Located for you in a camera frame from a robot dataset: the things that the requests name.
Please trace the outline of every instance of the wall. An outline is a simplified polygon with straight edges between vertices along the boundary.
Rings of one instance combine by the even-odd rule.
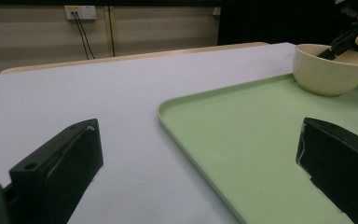
[[[129,55],[217,45],[212,7],[114,7],[115,53]]]
[[[83,25],[96,58],[106,58],[214,46],[218,18],[212,12],[203,7],[97,7],[97,20]],[[0,6],[0,72],[79,60],[86,60],[82,40],[63,7]]]

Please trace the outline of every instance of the beige bowl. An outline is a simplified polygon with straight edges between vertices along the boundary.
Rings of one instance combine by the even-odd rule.
[[[293,73],[298,86],[324,96],[338,96],[358,86],[358,52],[348,50],[334,61],[316,55],[329,46],[296,46]]]

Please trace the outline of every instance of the bowl rim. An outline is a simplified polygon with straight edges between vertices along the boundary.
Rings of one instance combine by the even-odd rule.
[[[316,60],[322,60],[322,61],[329,62],[329,63],[339,63],[339,64],[350,65],[350,66],[358,66],[358,63],[343,63],[343,62],[332,61],[332,60],[328,60],[328,59],[324,59],[324,58],[319,58],[319,57],[316,56],[316,55],[309,54],[309,53],[305,52],[304,50],[299,49],[298,47],[301,47],[301,46],[321,46],[321,47],[327,47],[327,48],[329,48],[329,47],[331,47],[331,46],[329,46],[329,45],[321,45],[321,44],[298,44],[298,45],[296,45],[296,51],[299,51],[299,52],[301,52],[301,53],[303,53],[303,54],[305,54],[305,55],[307,55],[307,56],[310,56],[311,58],[316,59]]]

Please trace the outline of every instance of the screw hole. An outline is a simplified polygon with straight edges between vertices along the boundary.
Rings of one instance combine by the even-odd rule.
[[[25,166],[25,170],[32,170],[37,166],[36,162],[33,163],[29,163],[28,165]]]

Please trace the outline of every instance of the table surface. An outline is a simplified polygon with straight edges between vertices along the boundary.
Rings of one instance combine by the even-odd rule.
[[[98,119],[104,166],[69,223],[239,223],[158,122],[166,100],[292,72],[289,43],[0,76],[0,183],[67,126]]]

